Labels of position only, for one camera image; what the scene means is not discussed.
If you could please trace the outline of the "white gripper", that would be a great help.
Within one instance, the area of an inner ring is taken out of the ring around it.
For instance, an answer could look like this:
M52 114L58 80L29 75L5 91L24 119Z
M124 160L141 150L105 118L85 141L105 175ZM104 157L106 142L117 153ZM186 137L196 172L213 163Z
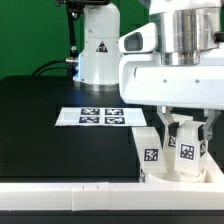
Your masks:
M224 40L202 52L199 64L189 66L163 65L155 51L157 42L152 22L119 39L121 98L128 104L158 106L157 114L173 137L179 123L172 107L205 109L207 120L198 128L198 140L210 141L213 125L224 110Z

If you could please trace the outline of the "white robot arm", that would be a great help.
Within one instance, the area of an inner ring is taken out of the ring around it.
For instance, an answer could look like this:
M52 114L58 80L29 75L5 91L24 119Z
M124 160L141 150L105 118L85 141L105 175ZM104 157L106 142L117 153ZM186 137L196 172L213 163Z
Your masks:
M119 39L122 99L166 109L203 109L203 137L224 110L224 0L141 0L150 22Z

